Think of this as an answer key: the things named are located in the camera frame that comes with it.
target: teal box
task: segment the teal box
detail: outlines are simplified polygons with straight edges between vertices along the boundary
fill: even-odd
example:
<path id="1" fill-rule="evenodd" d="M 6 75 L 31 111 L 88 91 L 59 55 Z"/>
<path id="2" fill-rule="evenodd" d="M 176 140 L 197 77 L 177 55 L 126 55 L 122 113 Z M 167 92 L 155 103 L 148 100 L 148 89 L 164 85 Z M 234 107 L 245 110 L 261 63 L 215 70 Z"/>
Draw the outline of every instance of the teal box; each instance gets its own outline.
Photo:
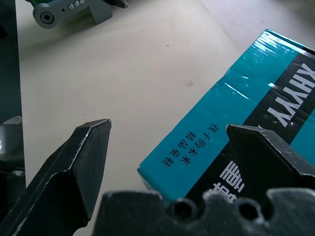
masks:
<path id="1" fill-rule="evenodd" d="M 167 201 L 198 201 L 214 188 L 233 152 L 227 124 L 274 130 L 315 165 L 315 53 L 266 30 L 139 165 L 149 189 Z M 242 196 L 246 183 L 226 184 Z"/>

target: cardboard box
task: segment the cardboard box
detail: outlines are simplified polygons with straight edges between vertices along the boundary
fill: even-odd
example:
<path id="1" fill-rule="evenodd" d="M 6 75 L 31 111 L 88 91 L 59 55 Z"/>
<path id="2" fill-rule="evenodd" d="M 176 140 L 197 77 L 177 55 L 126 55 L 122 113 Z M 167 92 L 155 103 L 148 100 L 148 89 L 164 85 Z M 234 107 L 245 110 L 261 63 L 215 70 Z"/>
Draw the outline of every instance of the cardboard box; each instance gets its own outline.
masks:
<path id="1" fill-rule="evenodd" d="M 221 182 L 244 196 L 246 183 L 230 186 L 220 177 L 237 168 L 227 124 L 274 130 L 315 165 L 315 52 L 266 30 L 140 164 L 149 189 L 167 201 L 196 202 Z"/>

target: white table surface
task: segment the white table surface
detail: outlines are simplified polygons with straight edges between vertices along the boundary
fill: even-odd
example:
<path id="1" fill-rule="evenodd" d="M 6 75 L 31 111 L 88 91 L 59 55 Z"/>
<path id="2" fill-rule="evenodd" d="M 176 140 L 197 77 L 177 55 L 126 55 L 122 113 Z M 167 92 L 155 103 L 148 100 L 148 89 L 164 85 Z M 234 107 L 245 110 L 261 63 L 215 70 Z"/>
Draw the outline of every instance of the white table surface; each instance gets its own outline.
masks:
<path id="1" fill-rule="evenodd" d="M 54 29 L 16 2 L 27 184 L 75 127 L 110 118 L 100 193 L 145 189 L 138 164 L 240 55 L 199 0 L 130 0 L 98 26 Z"/>

